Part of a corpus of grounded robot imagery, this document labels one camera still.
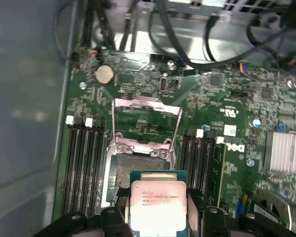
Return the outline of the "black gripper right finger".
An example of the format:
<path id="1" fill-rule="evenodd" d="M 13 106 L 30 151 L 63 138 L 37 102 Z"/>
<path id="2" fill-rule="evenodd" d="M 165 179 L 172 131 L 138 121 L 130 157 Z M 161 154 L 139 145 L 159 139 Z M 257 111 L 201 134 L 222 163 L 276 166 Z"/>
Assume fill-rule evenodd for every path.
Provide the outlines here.
<path id="1" fill-rule="evenodd" d="M 296 237 L 296 233 L 249 211 L 238 220 L 218 207 L 206 206 L 198 189 L 187 190 L 187 219 L 193 237 Z"/>

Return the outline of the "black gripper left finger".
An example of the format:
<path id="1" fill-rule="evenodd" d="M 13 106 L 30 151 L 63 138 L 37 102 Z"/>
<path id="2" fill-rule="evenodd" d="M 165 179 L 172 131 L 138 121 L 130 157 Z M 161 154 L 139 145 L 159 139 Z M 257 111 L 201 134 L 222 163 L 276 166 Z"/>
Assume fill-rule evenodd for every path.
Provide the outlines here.
<path id="1" fill-rule="evenodd" d="M 91 218 L 84 213 L 69 213 L 52 222 L 36 237 L 128 237 L 130 227 L 125 221 L 128 197 L 118 197 L 114 207 L 107 207 Z"/>

